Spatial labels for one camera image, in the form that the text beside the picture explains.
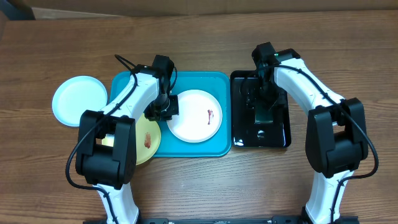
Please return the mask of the light blue plate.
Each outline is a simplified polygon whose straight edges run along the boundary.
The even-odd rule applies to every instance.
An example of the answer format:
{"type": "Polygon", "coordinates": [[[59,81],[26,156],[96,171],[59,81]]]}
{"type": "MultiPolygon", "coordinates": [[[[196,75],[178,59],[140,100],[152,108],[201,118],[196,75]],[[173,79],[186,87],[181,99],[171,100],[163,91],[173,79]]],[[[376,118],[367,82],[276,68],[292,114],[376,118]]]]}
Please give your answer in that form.
{"type": "Polygon", "coordinates": [[[108,93],[98,79],[77,76],[57,88],[52,99],[52,111],[65,126],[79,127],[80,117],[86,110],[99,111],[107,102],[108,93]]]}

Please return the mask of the white plate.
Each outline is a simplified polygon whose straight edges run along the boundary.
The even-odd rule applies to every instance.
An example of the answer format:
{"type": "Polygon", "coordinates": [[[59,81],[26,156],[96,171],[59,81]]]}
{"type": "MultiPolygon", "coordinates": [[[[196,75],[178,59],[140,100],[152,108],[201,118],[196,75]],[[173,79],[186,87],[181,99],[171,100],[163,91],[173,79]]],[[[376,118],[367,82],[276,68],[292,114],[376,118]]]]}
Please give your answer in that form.
{"type": "Polygon", "coordinates": [[[199,143],[212,138],[222,124],[223,112],[218,100],[203,90],[187,90],[178,94],[178,115],[167,122],[178,139],[199,143]]]}

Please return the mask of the green yellow sponge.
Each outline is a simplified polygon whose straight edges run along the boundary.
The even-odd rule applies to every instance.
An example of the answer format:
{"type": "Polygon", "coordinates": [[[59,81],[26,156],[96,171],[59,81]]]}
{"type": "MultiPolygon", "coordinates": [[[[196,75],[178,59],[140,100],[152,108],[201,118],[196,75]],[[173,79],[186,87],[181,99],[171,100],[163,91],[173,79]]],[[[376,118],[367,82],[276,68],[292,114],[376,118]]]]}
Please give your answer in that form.
{"type": "Polygon", "coordinates": [[[257,104],[254,109],[254,122],[256,124],[272,124],[274,122],[272,108],[257,104]]]}

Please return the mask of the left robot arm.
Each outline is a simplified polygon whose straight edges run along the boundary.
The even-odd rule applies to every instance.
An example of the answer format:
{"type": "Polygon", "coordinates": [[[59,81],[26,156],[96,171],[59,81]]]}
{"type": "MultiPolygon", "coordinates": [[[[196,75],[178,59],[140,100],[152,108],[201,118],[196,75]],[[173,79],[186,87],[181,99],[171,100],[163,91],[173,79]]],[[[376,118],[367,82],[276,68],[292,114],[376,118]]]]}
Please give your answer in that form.
{"type": "Polygon", "coordinates": [[[140,211],[130,185],[137,161],[136,122],[142,115],[168,121],[178,114],[178,98],[170,93],[177,69],[163,55],[156,55],[150,66],[115,57],[129,70],[130,81],[103,109],[82,114],[65,176],[73,187],[99,193],[106,223],[138,223],[140,211]]]}

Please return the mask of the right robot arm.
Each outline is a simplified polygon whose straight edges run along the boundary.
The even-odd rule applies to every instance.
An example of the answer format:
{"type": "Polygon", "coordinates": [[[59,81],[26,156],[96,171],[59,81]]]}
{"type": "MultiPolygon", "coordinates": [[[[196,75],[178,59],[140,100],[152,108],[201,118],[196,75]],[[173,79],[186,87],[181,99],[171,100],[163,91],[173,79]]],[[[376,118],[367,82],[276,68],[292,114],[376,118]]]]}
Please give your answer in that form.
{"type": "Polygon", "coordinates": [[[287,147],[291,142],[288,97],[307,116],[305,153],[314,171],[310,198],[293,223],[357,223],[340,214],[346,184],[368,156],[362,102],[330,90],[293,49],[269,42],[251,54],[252,71],[231,76],[232,137],[241,147],[287,147]]]}

